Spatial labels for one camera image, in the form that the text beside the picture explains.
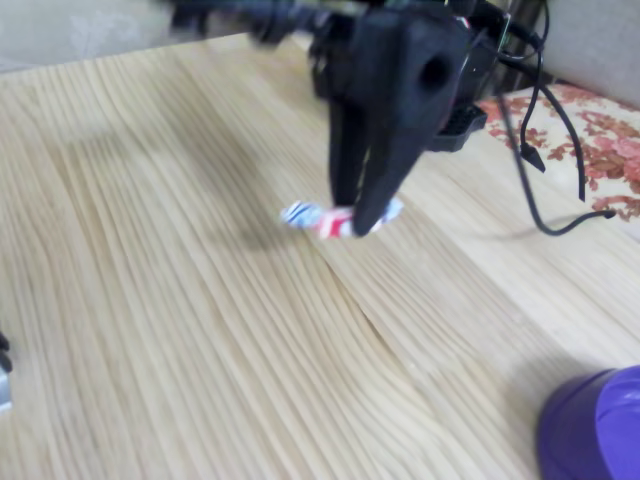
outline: black cable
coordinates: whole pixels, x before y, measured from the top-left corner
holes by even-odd
[[[502,62],[502,63],[504,63],[509,68],[513,68],[515,70],[518,70],[521,73],[524,73],[531,79],[534,79],[536,77],[536,74],[531,70],[530,67],[527,67],[526,65],[522,65],[517,62]],[[582,151],[582,144],[580,143],[578,132],[576,132],[576,129],[571,123],[571,120],[569,119],[567,112],[564,110],[564,108],[562,107],[562,105],[560,104],[556,96],[553,94],[553,92],[546,85],[543,85],[543,84],[540,84],[540,90],[542,91],[542,93],[544,93],[544,96],[547,97],[549,102],[551,102],[551,105],[553,106],[554,110],[558,112],[558,115],[560,115],[560,119],[567,127],[567,131],[571,136],[571,141],[573,142],[573,148],[576,151],[576,164],[578,167],[578,197],[580,198],[580,200],[584,202],[586,197],[585,185],[587,183],[587,180],[586,180],[586,173],[584,168],[584,152]]]
[[[504,52],[498,52],[498,58],[500,60],[506,60],[506,61],[512,61],[512,62],[525,62],[530,58],[532,58],[533,56],[537,55],[538,53],[541,53],[542,50],[544,50],[544,45],[547,42],[547,37],[549,36],[549,31],[551,30],[551,13],[549,11],[549,4],[547,0],[541,0],[541,1],[544,9],[544,32],[542,33],[542,38],[540,38],[539,41],[536,42],[538,45],[533,46],[534,51],[527,55],[511,55]],[[537,38],[538,36],[537,34],[532,34],[530,35],[530,37]],[[529,43],[530,45],[533,43],[528,40],[525,40],[525,41],[527,41],[527,43]]]
[[[544,59],[542,56],[542,50],[538,52],[538,65],[536,67],[536,76],[534,78],[533,92],[531,93],[531,101],[529,102],[529,108],[522,120],[522,127],[520,128],[520,144],[525,145],[527,143],[526,130],[529,126],[529,120],[533,115],[533,110],[536,108],[536,102],[538,101],[538,95],[540,94],[540,85],[542,84],[542,67]]]
[[[500,113],[504,119],[504,123],[507,129],[507,136],[509,138],[509,143],[511,144],[511,149],[513,150],[513,156],[516,160],[516,166],[518,167],[518,174],[520,176],[520,181],[522,182],[522,188],[524,190],[525,197],[527,199],[527,204],[529,205],[529,211],[531,212],[531,216],[533,217],[533,221],[536,224],[536,227],[540,229],[543,233],[550,235],[552,237],[559,237],[560,235],[564,235],[565,233],[570,232],[578,225],[583,223],[590,218],[595,217],[604,217],[604,218],[613,218],[615,216],[615,212],[612,211],[601,211],[601,212],[591,212],[585,215],[581,215],[576,218],[569,225],[560,228],[558,230],[553,230],[549,228],[540,218],[540,212],[538,212],[538,207],[536,205],[536,201],[533,197],[533,191],[531,190],[531,184],[529,183],[529,177],[527,175],[527,169],[524,165],[524,160],[520,156],[520,152],[518,150],[518,141],[516,140],[516,136],[513,130],[513,126],[511,124],[511,116],[507,109],[507,105],[504,100],[504,95],[500,92],[496,92],[496,97],[498,99],[498,106],[500,107]]]

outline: wood grain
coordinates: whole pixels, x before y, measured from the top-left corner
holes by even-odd
[[[635,361],[636,245],[531,221],[506,148],[425,155],[362,240],[327,201],[295,44],[242,36],[0,79],[0,478],[535,478],[546,395]],[[534,174],[550,217],[584,209]]]

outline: purple object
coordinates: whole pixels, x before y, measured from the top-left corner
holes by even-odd
[[[562,385],[537,432],[544,480],[640,479],[640,366]]]

